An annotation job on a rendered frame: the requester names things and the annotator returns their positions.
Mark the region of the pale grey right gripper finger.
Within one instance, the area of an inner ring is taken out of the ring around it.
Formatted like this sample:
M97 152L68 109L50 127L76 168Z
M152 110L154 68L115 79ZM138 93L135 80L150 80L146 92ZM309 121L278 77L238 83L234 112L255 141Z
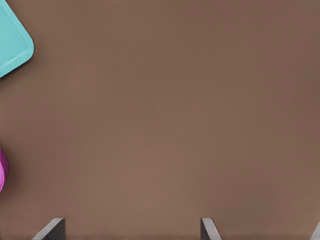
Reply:
M31 240L66 240L65 218L52 219Z

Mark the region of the magenta plate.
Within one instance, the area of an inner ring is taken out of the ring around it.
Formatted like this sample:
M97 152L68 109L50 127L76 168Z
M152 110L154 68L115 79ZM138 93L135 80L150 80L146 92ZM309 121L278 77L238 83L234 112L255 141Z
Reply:
M0 148L0 192L3 190L9 172L7 157Z

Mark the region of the teal tray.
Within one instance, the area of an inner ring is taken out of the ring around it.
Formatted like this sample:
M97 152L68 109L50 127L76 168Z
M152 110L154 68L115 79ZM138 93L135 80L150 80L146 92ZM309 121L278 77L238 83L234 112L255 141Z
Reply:
M34 42L6 0L0 0L0 78L26 63Z

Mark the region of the silver frame post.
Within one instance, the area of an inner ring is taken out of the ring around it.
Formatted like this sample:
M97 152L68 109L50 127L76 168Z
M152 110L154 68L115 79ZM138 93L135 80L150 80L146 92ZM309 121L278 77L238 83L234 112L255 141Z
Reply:
M311 238L309 240L320 240L320 221L317 224Z

